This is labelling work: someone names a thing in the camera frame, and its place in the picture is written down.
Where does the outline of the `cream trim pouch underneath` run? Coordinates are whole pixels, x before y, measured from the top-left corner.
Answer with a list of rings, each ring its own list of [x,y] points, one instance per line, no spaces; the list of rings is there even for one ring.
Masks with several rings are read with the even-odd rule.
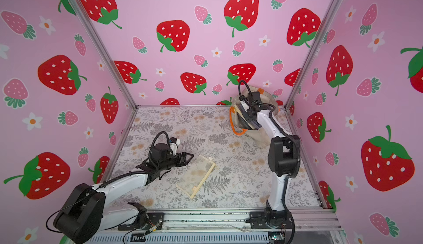
[[[198,156],[197,159],[188,164],[188,169],[179,178],[176,188],[190,199],[193,199],[215,166],[216,163],[212,158],[206,158],[202,155]]]

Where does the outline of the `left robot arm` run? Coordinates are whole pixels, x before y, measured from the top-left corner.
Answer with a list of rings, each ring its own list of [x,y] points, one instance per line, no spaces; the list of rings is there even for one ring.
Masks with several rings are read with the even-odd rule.
[[[174,142],[152,145],[148,157],[130,171],[92,186],[81,183],[57,212],[53,226],[75,244],[89,241],[103,230],[142,229],[150,223],[146,207],[129,202],[128,208],[112,210],[110,204],[124,194],[161,179],[173,168],[189,164],[194,155],[179,152]]]

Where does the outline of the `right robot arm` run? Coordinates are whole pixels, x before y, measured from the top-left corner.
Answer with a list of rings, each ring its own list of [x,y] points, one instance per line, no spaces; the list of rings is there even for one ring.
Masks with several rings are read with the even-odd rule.
[[[247,122],[256,121],[260,130],[270,138],[268,165],[273,172],[271,195],[263,212],[250,213],[246,219],[252,228],[260,225],[276,228],[294,227],[294,218],[286,206],[286,195],[291,179],[295,178],[301,165],[300,138],[288,134],[276,120],[276,106],[263,103],[260,93],[248,92],[240,95],[242,109],[247,116]]]

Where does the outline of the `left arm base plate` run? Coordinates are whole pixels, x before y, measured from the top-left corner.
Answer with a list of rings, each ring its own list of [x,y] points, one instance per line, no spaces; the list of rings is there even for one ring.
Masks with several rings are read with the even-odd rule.
[[[161,230],[164,222],[164,213],[148,212],[137,215],[134,222],[128,224],[124,223],[118,226],[119,231],[130,231],[130,230],[145,230],[155,231]]]

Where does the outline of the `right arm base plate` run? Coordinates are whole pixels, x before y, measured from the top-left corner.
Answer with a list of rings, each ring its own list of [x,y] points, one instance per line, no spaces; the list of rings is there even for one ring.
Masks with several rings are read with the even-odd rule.
[[[250,212],[245,223],[250,224],[252,229],[292,229],[294,227],[293,216],[286,210]]]

